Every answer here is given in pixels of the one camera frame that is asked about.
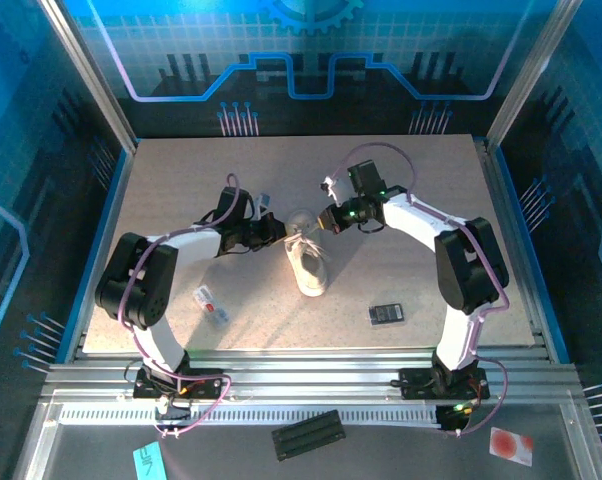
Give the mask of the white shoelace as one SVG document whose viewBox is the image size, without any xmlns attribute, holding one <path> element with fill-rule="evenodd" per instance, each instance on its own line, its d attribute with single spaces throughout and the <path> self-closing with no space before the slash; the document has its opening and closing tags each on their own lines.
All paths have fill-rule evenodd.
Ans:
<svg viewBox="0 0 602 480">
<path fill-rule="evenodd" d="M 303 232 L 297 232 L 287 237 L 284 240 L 286 250 L 292 252 L 295 249 L 301 249 L 304 253 L 314 256 L 315 258 L 321 258 L 328 260 L 329 256 L 326 251 L 319 245 L 315 240 L 312 240 L 308 235 Z"/>
</svg>

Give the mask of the white canvas shoe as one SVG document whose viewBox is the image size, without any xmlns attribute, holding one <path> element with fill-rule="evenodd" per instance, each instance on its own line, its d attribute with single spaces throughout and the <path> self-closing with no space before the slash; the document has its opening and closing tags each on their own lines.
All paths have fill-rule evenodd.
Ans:
<svg viewBox="0 0 602 480">
<path fill-rule="evenodd" d="M 297 232 L 303 232 L 320 245 L 317 219 L 310 211 L 301 209 L 293 212 L 286 225 L 291 230 L 290 236 Z M 327 260 L 315 258 L 301 249 L 289 252 L 286 250 L 285 244 L 284 250 L 300 292 L 308 297 L 321 296 L 328 283 Z"/>
</svg>

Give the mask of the clear packet with red label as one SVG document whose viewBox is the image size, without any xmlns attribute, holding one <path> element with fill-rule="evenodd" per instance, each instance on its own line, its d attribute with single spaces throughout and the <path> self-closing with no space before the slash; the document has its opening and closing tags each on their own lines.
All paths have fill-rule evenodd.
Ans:
<svg viewBox="0 0 602 480">
<path fill-rule="evenodd" d="M 206 285 L 201 285 L 195 289 L 193 297 L 212 326 L 216 329 L 224 329 L 229 325 L 230 318 L 227 311 Z"/>
</svg>

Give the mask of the blue table edge trim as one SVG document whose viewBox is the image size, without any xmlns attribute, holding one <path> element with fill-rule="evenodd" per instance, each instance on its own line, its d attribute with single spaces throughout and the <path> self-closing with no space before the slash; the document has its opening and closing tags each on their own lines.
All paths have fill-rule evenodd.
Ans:
<svg viewBox="0 0 602 480">
<path fill-rule="evenodd" d="M 515 185 L 510 175 L 507 162 L 500 147 L 493 154 L 495 163 L 498 165 L 498 172 L 504 183 L 507 191 L 507 205 L 512 211 L 511 216 L 516 224 L 514 230 L 520 240 L 522 252 L 518 255 L 522 267 L 526 269 L 524 276 L 526 277 L 529 297 L 535 304 L 538 311 L 541 330 L 545 339 L 545 344 L 548 353 L 553 361 L 562 364 L 571 362 L 568 349 L 561 331 L 560 323 L 558 322 L 555 309 L 549 295 L 549 291 L 542 274 L 534 245 L 532 242 L 531 232 L 527 226 L 522 207 L 520 206 L 519 195 L 516 192 Z"/>
<path fill-rule="evenodd" d="M 72 361 L 78 348 L 79 340 L 92 318 L 95 305 L 95 289 L 107 262 L 109 248 L 119 218 L 133 161 L 133 153 L 121 152 L 64 333 L 57 349 L 55 364 L 65 364 Z"/>
</svg>

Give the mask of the black ribbed block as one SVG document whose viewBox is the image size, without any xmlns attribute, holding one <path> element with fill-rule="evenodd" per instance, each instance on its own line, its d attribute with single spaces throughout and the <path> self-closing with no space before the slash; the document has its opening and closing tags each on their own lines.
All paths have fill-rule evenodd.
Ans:
<svg viewBox="0 0 602 480">
<path fill-rule="evenodd" d="M 346 438 L 337 410 L 274 430 L 271 434 L 276 458 L 289 460 Z"/>
</svg>

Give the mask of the white connector block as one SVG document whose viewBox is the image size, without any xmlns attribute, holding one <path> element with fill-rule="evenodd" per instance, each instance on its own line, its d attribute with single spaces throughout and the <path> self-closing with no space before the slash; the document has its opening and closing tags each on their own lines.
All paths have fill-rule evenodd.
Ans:
<svg viewBox="0 0 602 480">
<path fill-rule="evenodd" d="M 155 420 L 158 422 L 185 421 L 190 420 L 191 410 L 189 407 L 178 407 L 168 396 L 161 396 L 155 402 Z"/>
</svg>

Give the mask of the black electronics box with light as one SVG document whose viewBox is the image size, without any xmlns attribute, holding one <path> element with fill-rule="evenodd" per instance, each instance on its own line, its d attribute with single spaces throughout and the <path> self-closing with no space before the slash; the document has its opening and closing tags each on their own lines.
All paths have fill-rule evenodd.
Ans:
<svg viewBox="0 0 602 480">
<path fill-rule="evenodd" d="M 469 426 L 475 407 L 472 402 L 437 406 L 436 421 L 442 431 L 456 435 L 458 431 L 463 431 Z"/>
</svg>

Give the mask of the cyan card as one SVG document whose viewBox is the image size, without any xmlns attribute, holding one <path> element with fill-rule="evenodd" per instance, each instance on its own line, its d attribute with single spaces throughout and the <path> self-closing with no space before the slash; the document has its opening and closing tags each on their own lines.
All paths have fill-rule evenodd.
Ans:
<svg viewBox="0 0 602 480">
<path fill-rule="evenodd" d="M 137 480 L 167 480 L 165 465 L 157 441 L 133 451 Z"/>
</svg>

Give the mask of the white card with red circle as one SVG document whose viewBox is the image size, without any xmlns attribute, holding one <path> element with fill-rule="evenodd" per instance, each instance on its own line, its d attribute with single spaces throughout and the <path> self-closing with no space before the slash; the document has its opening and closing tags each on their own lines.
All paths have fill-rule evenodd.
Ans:
<svg viewBox="0 0 602 480">
<path fill-rule="evenodd" d="M 492 427 L 489 453 L 527 467 L 532 466 L 533 440 L 529 436 Z"/>
</svg>

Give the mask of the aluminium rail frame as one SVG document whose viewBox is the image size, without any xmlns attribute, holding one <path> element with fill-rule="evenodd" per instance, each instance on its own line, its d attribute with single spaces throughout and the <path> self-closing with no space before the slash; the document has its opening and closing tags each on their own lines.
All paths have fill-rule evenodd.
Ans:
<svg viewBox="0 0 602 480">
<path fill-rule="evenodd" d="M 114 235 L 179 227 L 209 210 L 228 173 L 275 211 L 321 210 L 320 182 L 360 144 L 392 184 L 451 214 L 493 225 L 510 271 L 509 310 L 490 315 L 480 352 L 491 397 L 506 404 L 557 404 L 580 394 L 574 366 L 552 360 L 526 277 L 519 271 L 506 211 L 467 134 L 146 139 L 134 157 Z M 402 368 L 424 368 L 443 328 L 444 304 L 434 257 L 408 236 L 356 230 L 323 242 L 330 283 L 303 296 L 280 246 L 207 261 L 178 275 L 168 319 L 200 368 L 221 368 L 240 402 L 265 404 L 396 403 L 390 382 Z M 206 285 L 230 323 L 216 329 L 193 292 Z M 372 327 L 368 308 L 400 303 L 402 324 Z"/>
</svg>

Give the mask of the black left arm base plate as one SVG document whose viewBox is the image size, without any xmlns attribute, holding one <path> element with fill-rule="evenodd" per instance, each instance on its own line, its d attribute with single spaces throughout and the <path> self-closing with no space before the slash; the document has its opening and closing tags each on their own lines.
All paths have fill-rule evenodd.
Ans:
<svg viewBox="0 0 602 480">
<path fill-rule="evenodd" d="M 219 369 L 186 369 L 192 379 L 178 379 L 165 373 L 142 366 L 133 382 L 132 397 L 134 399 L 217 399 L 222 390 L 222 370 Z"/>
</svg>

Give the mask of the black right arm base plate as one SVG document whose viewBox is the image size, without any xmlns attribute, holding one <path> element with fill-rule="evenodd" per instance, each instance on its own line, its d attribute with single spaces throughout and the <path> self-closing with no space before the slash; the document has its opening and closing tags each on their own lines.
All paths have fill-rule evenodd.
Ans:
<svg viewBox="0 0 602 480">
<path fill-rule="evenodd" d="M 448 374 L 442 367 L 405 368 L 391 381 L 404 400 L 472 400 L 490 398 L 484 369 L 455 371 Z"/>
</svg>

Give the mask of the aluminium frame post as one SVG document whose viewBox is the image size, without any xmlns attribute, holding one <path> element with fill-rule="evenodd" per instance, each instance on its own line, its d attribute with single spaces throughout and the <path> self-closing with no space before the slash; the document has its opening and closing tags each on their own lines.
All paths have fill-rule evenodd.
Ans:
<svg viewBox="0 0 602 480">
<path fill-rule="evenodd" d="M 486 135 L 486 152 L 493 154 L 505 139 L 583 0 L 557 0 Z"/>
<path fill-rule="evenodd" d="M 135 154 L 138 142 L 132 127 L 68 9 L 61 0 L 36 0 L 36 2 L 45 13 L 75 70 L 117 140 L 127 153 Z"/>
</svg>

